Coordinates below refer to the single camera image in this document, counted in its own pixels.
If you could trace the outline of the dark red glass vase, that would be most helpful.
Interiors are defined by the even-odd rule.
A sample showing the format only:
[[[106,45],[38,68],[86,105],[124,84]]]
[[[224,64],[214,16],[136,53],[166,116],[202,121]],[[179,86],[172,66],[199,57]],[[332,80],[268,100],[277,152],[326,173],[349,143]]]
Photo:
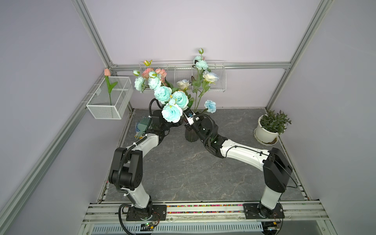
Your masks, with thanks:
[[[195,142],[199,139],[198,135],[196,134],[195,130],[187,123],[185,124],[185,138],[189,142]]]

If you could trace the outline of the large teal rose spray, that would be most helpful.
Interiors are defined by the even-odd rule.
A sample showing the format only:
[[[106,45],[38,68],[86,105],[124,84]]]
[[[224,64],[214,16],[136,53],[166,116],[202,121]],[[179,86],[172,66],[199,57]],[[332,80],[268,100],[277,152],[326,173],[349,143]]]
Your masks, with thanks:
[[[179,91],[178,88],[172,88],[171,85],[163,85],[159,78],[145,79],[141,76],[141,71],[134,70],[135,75],[134,87],[139,92],[149,89],[154,92],[154,97],[162,105],[162,117],[169,122],[177,122],[183,115],[183,111],[189,107],[188,96]]]

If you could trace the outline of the teal white rose spray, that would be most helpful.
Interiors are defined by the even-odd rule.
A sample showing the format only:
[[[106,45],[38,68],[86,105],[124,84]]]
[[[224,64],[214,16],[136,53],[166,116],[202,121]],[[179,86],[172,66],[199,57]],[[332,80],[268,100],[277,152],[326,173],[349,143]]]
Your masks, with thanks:
[[[211,71],[205,60],[204,49],[200,48],[198,53],[199,55],[194,58],[192,65],[192,68],[196,69],[197,75],[191,76],[191,81],[185,79],[177,82],[178,90],[184,92],[187,96],[189,95],[188,89],[192,88],[195,97],[190,98],[193,101],[191,109],[195,111],[198,110],[204,94],[210,90],[211,85],[219,80],[218,75]]]

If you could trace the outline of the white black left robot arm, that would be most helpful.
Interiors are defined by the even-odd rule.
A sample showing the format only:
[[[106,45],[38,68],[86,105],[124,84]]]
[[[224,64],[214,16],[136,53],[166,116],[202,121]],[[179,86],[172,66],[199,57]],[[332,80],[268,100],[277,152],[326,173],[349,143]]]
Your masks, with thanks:
[[[170,128],[182,124],[182,119],[167,122],[164,119],[150,118],[141,139],[126,148],[119,147],[114,151],[108,181],[115,186],[117,192],[126,194],[134,208],[143,210],[151,204],[151,197],[142,185],[143,158],[162,142]]]

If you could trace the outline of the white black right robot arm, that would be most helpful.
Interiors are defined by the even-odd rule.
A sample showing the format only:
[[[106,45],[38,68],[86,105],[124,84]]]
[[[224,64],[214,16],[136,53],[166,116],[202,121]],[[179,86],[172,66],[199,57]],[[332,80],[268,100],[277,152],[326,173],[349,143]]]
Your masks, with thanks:
[[[193,130],[205,149],[218,158],[230,158],[249,164],[263,172],[265,188],[258,209],[272,213],[292,179],[293,168],[278,148],[257,149],[238,144],[218,134],[218,126],[207,114],[184,112],[187,129]]]

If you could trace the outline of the green hand brush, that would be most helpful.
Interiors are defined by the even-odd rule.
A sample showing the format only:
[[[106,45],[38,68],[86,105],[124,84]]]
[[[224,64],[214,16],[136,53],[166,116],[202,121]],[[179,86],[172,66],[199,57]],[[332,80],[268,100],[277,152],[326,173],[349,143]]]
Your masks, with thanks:
[[[149,121],[150,121],[149,117],[143,116],[140,121],[136,122],[136,125],[135,125],[135,131],[136,131],[135,138],[136,139],[141,139],[145,135],[146,130],[148,129]]]

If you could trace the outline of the pink rose spray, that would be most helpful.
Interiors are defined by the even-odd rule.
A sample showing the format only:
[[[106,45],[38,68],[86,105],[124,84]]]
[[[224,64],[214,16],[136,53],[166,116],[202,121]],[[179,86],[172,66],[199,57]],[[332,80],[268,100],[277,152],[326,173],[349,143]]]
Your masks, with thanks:
[[[149,79],[150,77],[151,78],[159,78],[161,80],[161,83],[163,85],[166,85],[166,76],[167,76],[167,72],[165,69],[162,69],[162,68],[157,68],[157,69],[154,69],[152,68],[152,61],[153,60],[144,60],[143,61],[143,64],[146,66],[146,69],[141,73],[141,76],[145,79]]]

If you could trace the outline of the potted green plant white pot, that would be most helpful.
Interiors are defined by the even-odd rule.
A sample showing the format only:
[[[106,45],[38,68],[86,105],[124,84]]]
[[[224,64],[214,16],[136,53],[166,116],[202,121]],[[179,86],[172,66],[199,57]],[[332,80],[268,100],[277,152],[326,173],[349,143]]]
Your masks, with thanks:
[[[272,146],[279,140],[279,136],[285,132],[292,121],[282,110],[275,112],[266,109],[266,114],[258,119],[258,125],[254,131],[256,140],[265,146]]]

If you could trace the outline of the pink tulip in basket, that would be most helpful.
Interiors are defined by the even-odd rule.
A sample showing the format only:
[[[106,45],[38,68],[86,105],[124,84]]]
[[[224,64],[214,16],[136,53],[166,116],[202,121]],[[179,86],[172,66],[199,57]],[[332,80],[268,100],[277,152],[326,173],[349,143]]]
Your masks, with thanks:
[[[110,105],[112,105],[111,93],[112,93],[112,90],[114,89],[114,87],[118,84],[118,82],[111,83],[110,79],[109,79],[110,76],[111,76],[111,72],[108,68],[106,68],[104,70],[104,78],[105,78],[106,85],[107,85],[107,91],[108,91],[108,95],[109,95]]]

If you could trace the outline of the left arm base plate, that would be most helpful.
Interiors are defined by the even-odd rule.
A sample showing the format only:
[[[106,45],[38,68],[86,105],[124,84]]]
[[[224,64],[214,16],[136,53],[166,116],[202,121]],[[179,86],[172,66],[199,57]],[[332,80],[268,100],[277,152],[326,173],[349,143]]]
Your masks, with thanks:
[[[144,209],[131,207],[127,213],[126,221],[165,221],[167,205],[148,205]]]

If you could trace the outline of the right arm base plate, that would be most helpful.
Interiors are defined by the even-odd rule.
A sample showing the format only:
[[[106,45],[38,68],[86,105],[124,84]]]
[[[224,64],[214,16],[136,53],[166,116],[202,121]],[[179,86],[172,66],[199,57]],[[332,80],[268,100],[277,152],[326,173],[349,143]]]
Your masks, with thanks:
[[[245,203],[243,209],[246,219],[284,219],[285,214],[281,203],[277,203],[274,209],[269,209],[261,203]]]

